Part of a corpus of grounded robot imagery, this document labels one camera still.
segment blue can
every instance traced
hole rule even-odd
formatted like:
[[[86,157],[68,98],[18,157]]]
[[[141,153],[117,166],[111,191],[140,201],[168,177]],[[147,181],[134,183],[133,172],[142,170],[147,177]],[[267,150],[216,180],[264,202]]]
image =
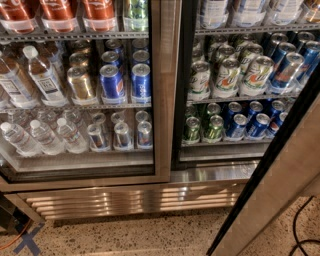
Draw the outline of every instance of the blue can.
[[[119,99],[125,96],[122,75],[116,66],[105,65],[100,69],[100,83],[106,98]]]
[[[114,51],[119,54],[122,61],[124,61],[124,48],[120,40],[110,39],[105,42],[107,51]]]
[[[286,119],[287,115],[288,113],[283,112],[280,115],[278,115],[272,122],[270,122],[266,130],[266,135],[268,138],[273,138],[276,135],[284,120]]]
[[[102,65],[113,65],[116,66],[120,73],[123,75],[123,62],[120,59],[118,53],[114,51],[107,51],[101,55]]]
[[[304,62],[297,73],[297,80],[300,82],[303,75],[312,65],[313,61],[317,58],[320,52],[320,42],[309,41],[301,50],[301,55],[304,58]]]
[[[247,135],[253,138],[260,138],[265,134],[270,123],[270,118],[266,114],[258,114],[253,118],[251,124],[246,127]]]
[[[132,96],[137,98],[151,97],[150,67],[146,64],[133,66],[131,72]]]
[[[270,120],[273,120],[284,111],[284,108],[284,103],[281,100],[274,100],[264,113],[270,117]]]
[[[273,72],[271,73],[269,79],[272,80],[274,75],[276,74],[277,69],[280,66],[281,61],[284,59],[284,57],[290,53],[290,52],[295,52],[296,47],[293,44],[282,42],[278,45],[277,49],[273,53],[271,59],[274,62],[274,68]]]
[[[226,130],[226,136],[233,139],[241,138],[246,128],[247,118],[242,114],[236,114],[229,128]]]
[[[224,108],[223,120],[224,120],[224,128],[227,129],[236,114],[240,114],[242,112],[242,106],[238,102],[230,102],[228,106]]]

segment bottled water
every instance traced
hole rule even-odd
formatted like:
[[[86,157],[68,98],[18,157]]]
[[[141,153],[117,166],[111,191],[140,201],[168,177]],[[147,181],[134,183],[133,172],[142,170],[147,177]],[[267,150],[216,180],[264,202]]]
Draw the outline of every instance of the bottled water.
[[[65,141],[69,152],[79,154],[88,151],[88,143],[74,123],[65,118],[59,118],[57,123],[57,132]]]
[[[41,154],[38,143],[20,125],[8,122],[1,124],[3,138],[27,156]]]
[[[58,155],[65,151],[65,146],[49,125],[38,120],[30,123],[31,136],[40,143],[42,151],[47,155]]]

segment white bottle cap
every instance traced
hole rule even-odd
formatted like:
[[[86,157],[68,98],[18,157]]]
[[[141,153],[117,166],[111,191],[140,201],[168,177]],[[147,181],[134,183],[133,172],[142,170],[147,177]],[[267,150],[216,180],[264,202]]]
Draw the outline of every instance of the white bottle cap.
[[[58,126],[64,126],[67,124],[67,120],[65,118],[59,118],[57,123],[58,123]]]
[[[1,130],[4,132],[10,131],[11,128],[12,128],[12,124],[10,123],[5,122],[1,124]]]
[[[23,53],[27,57],[27,59],[33,59],[39,55],[37,49],[31,45],[28,45],[23,48]]]
[[[38,120],[32,120],[30,123],[30,126],[32,129],[37,129],[39,128],[41,123]]]

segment black cable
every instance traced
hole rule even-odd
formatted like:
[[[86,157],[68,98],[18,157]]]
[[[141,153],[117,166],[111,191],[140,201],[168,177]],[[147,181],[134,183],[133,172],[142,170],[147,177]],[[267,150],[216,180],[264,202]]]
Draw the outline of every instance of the black cable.
[[[308,256],[308,254],[306,253],[306,251],[303,249],[302,245],[306,244],[306,243],[314,243],[314,244],[319,244],[320,245],[320,241],[319,240],[315,240],[315,239],[306,239],[306,240],[302,240],[299,241],[298,236],[297,236],[297,219],[300,215],[300,213],[302,212],[302,210],[312,201],[312,199],[314,198],[314,196],[311,196],[302,206],[301,208],[297,211],[296,215],[294,216],[293,219],[293,224],[292,224],[292,229],[293,229],[293,236],[294,239],[296,240],[296,245],[292,248],[292,250],[289,253],[289,256],[293,256],[294,252],[299,248],[302,253],[305,256]]]

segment terrazzo floor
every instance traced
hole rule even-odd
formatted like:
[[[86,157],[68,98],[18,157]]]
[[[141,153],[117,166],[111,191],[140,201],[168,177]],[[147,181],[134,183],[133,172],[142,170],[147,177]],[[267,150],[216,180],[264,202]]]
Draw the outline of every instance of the terrazzo floor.
[[[299,198],[240,256],[289,255],[295,244],[293,218],[306,200]],[[0,255],[200,256],[205,255],[229,210],[220,208],[33,223],[26,235],[0,251]],[[320,197],[314,198],[303,210],[297,223],[299,239],[320,239]],[[14,236],[0,236],[0,247],[12,238]],[[320,255],[320,246],[305,248],[309,256]]]

